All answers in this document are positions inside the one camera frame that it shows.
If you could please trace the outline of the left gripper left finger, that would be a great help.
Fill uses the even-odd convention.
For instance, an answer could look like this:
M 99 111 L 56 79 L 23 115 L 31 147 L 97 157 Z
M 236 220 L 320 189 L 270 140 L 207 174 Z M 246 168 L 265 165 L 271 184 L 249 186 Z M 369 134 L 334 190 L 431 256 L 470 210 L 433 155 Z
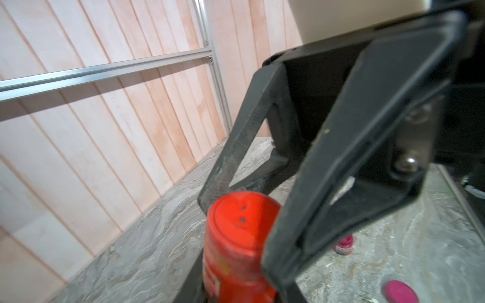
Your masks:
M 206 303 L 203 286 L 203 250 L 200 251 L 173 303 Z

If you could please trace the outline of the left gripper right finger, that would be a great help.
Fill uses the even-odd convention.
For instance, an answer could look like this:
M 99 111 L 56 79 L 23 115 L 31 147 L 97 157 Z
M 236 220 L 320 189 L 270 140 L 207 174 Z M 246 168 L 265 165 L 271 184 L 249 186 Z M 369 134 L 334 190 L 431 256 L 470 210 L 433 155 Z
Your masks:
M 278 292 L 278 303 L 307 303 L 298 284 L 293 282 L 283 291 Z

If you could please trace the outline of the red paint jar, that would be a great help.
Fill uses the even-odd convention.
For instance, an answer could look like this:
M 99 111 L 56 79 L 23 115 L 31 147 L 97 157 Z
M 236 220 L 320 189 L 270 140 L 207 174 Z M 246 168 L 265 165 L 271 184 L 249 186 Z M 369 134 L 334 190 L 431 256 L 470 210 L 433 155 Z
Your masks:
M 210 302 L 274 302 L 258 258 L 203 252 L 203 286 Z

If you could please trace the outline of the red jar lid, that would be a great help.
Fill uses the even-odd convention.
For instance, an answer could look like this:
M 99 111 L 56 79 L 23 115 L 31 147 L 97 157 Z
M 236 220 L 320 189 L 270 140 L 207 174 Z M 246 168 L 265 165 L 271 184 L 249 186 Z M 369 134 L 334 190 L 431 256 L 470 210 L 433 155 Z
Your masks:
M 210 207 L 204 254 L 217 275 L 261 279 L 261 257 L 280 209 L 274 199 L 251 191 L 226 194 Z

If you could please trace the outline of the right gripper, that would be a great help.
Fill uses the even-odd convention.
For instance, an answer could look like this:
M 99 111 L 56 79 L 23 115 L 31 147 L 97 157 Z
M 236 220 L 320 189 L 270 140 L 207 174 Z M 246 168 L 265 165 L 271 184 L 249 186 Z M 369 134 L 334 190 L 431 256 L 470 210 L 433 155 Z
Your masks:
M 484 160 L 483 1 L 435 1 L 268 62 L 197 202 L 207 214 L 225 194 L 268 195 L 299 168 L 261 262 L 276 288 L 413 202 L 431 162 Z

